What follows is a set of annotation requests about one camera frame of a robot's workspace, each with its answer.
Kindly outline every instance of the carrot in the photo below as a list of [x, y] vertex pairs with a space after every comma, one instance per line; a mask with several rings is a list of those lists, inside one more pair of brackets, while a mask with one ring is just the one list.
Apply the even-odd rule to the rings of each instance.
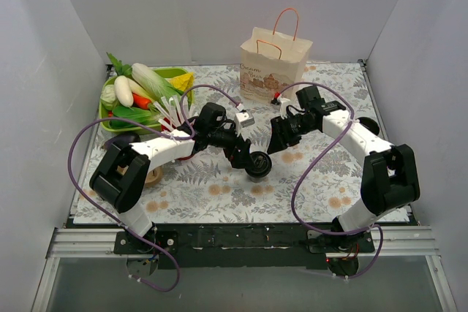
[[147, 98], [143, 98], [135, 93], [133, 95], [133, 102], [140, 108], [144, 110], [149, 110], [148, 104], [151, 104], [151, 100]]

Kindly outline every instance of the gray floor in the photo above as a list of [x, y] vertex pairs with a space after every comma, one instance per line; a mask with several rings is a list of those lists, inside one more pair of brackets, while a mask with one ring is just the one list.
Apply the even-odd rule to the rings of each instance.
[[[365, 265], [369, 258], [360, 259]], [[174, 271], [151, 280], [171, 284]], [[381, 257], [348, 283], [291, 268], [184, 269], [162, 294], [128, 279], [124, 259], [62, 259], [49, 311], [441, 311], [424, 257]]]

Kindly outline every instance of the cable connector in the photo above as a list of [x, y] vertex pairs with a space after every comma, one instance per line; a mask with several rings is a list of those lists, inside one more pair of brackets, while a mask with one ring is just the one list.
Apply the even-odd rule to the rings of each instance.
[[281, 96], [281, 94], [279, 92], [276, 92], [273, 100], [271, 100], [270, 103], [273, 104], [273, 105], [279, 105], [279, 97], [280, 96]]

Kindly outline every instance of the eggplant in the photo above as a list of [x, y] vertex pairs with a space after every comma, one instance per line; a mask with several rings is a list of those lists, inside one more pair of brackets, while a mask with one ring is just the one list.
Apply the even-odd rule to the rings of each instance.
[[110, 138], [109, 140], [106, 140], [104, 144], [102, 144], [102, 147], [104, 150], [107, 150], [113, 142], [120, 140], [122, 142], [126, 142], [128, 144], [132, 142], [140, 142], [140, 136], [136, 134], [135, 132], [124, 132], [122, 134], [118, 134], [115, 137]]

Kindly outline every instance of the table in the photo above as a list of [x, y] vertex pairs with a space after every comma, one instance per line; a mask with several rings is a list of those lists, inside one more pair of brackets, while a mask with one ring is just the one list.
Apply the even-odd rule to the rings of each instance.
[[[195, 74], [195, 84], [215, 85], [240, 100], [239, 65], [186, 66]], [[356, 117], [376, 118], [374, 105], [359, 64], [308, 63], [303, 80], [322, 83], [338, 91], [355, 108]], [[336, 98], [327, 91], [325, 100]], [[270, 119], [279, 112], [269, 106], [242, 99], [255, 118], [255, 125], [243, 131], [252, 141], [252, 151], [266, 151], [270, 138]], [[233, 116], [235, 107], [217, 91], [201, 88], [195, 91], [197, 111], [206, 102], [218, 102]], [[112, 210], [88, 187], [89, 178], [104, 151], [101, 145], [112, 134], [101, 127], [92, 141], [91, 155], [83, 166], [83, 184], [101, 206]], [[312, 159], [332, 139], [319, 132], [303, 137], [301, 144], [271, 156], [273, 169], [262, 183], [251, 182], [244, 170], [234, 170], [221, 149], [208, 147], [188, 161], [175, 161], [163, 167], [161, 183], [144, 189], [140, 201], [154, 223], [290, 223], [296, 222], [290, 210], [290, 196], [296, 181]], [[301, 218], [310, 222], [330, 222], [359, 197], [362, 169], [340, 145], [335, 147], [310, 172], [296, 198]], [[84, 198], [78, 197], [75, 224], [112, 224]], [[407, 211], [399, 209], [381, 221], [409, 221]]]

